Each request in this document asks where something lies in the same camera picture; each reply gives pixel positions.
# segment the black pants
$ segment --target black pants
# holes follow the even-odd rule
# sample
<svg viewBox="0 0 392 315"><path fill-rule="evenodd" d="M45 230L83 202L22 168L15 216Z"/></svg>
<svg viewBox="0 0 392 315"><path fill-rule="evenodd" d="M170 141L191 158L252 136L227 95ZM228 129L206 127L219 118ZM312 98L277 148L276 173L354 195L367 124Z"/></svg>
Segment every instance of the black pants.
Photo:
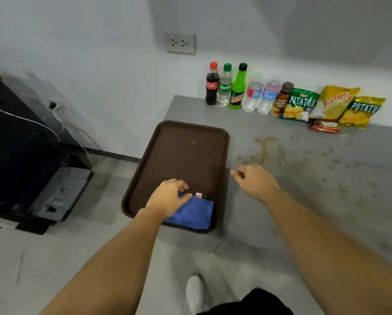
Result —
<svg viewBox="0 0 392 315"><path fill-rule="evenodd" d="M254 289L241 302L225 303L199 315L278 314L293 315L276 296L264 289Z"/></svg>

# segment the person's left arm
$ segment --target person's left arm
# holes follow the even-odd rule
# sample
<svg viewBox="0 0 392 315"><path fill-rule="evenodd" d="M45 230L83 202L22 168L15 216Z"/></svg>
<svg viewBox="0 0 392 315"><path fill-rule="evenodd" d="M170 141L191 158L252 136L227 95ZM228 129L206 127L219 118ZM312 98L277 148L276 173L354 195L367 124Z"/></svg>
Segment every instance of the person's left arm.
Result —
<svg viewBox="0 0 392 315"><path fill-rule="evenodd" d="M165 218L191 198L180 180L164 181L132 222L104 245L43 310L55 314L135 314L152 248Z"/></svg>

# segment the gray table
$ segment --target gray table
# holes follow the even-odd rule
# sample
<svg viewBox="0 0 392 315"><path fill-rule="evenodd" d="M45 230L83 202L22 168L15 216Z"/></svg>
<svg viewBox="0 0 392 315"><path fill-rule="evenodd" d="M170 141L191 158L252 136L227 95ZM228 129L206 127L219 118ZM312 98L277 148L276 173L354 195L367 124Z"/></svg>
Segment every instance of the gray table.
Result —
<svg viewBox="0 0 392 315"><path fill-rule="evenodd" d="M164 119L225 129L230 134L228 169L260 163L298 201L392 261L392 128L320 133L302 122L207 106L184 96L174 97ZM226 241L286 251L267 210L233 179L228 181L224 221L214 232L171 237L210 249Z"/></svg>

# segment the baseboard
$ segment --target baseboard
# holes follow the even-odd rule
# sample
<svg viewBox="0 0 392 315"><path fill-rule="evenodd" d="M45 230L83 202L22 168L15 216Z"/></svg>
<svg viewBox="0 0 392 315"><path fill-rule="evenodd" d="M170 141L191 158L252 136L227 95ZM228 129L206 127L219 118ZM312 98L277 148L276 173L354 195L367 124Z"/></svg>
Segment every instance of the baseboard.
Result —
<svg viewBox="0 0 392 315"><path fill-rule="evenodd" d="M69 150L72 150L72 151L83 152L83 149L80 146L78 146L78 145L73 145L71 143L64 143L64 142L62 142L62 145L66 149L69 149ZM114 158L114 159L126 160L126 161L130 161L132 163L140 163L141 162L140 158L126 156L124 154L115 154L114 152L108 152L108 151L104 151L103 152L102 150L92 149L92 148L88 148L88 147L85 147L85 149L90 154L97 154L97 155L100 155L100 156L106 156L106 157L110 157L110 158Z"/></svg>

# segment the person's left hand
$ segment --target person's left hand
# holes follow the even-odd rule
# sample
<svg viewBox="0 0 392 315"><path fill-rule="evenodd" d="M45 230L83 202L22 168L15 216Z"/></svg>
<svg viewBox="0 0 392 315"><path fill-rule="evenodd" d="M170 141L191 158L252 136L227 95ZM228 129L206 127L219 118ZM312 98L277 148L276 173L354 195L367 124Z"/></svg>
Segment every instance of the person's left hand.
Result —
<svg viewBox="0 0 392 315"><path fill-rule="evenodd" d="M152 193L146 207L152 210L158 210L165 218L171 217L184 203L189 201L192 194L178 197L178 191L183 192L189 186L183 180L170 179L162 181L158 188Z"/></svg>

